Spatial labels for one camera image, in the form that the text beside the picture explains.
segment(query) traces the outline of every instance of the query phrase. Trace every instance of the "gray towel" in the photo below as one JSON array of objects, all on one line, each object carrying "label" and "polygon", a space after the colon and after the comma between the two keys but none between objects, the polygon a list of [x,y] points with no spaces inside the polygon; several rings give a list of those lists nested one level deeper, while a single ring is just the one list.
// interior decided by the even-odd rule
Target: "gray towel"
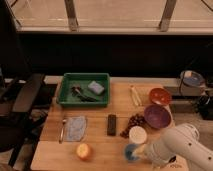
[{"label": "gray towel", "polygon": [[66,141],[80,141],[83,138],[86,129],[86,117],[78,116],[68,118],[66,126]]}]

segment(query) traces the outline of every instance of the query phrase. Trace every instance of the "spoon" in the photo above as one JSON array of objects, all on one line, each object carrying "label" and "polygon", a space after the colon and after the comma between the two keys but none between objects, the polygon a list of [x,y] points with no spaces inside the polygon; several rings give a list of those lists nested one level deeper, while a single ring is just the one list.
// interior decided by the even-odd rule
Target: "spoon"
[{"label": "spoon", "polygon": [[62,129],[61,129],[61,134],[60,134],[60,138],[59,138],[59,143],[61,144],[63,142],[63,137],[64,137],[64,128],[65,128],[65,124],[67,122],[67,119],[63,119],[62,120]]}]

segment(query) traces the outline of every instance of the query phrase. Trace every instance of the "purple bowl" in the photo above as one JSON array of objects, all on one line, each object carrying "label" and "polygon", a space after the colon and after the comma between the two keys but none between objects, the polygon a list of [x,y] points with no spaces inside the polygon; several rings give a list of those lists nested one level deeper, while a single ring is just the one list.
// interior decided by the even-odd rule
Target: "purple bowl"
[{"label": "purple bowl", "polygon": [[144,110],[145,121],[153,128],[165,128],[171,123],[170,113],[162,106],[150,105]]}]

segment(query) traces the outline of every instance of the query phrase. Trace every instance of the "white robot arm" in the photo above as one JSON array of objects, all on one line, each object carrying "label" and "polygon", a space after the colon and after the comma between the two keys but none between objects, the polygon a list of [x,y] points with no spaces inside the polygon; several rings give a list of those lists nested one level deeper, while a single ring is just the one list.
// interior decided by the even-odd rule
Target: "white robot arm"
[{"label": "white robot arm", "polygon": [[192,161],[206,171],[213,171],[213,151],[198,142],[199,132],[191,124],[168,129],[158,140],[144,148],[155,166],[165,166],[176,154]]}]

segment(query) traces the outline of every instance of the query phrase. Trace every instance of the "remote control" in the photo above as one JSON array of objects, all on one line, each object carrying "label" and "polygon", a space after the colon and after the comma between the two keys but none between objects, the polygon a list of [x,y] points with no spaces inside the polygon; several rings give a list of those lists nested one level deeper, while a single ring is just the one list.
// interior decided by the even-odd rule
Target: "remote control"
[{"label": "remote control", "polygon": [[114,114],[108,115],[107,135],[116,135],[116,115]]}]

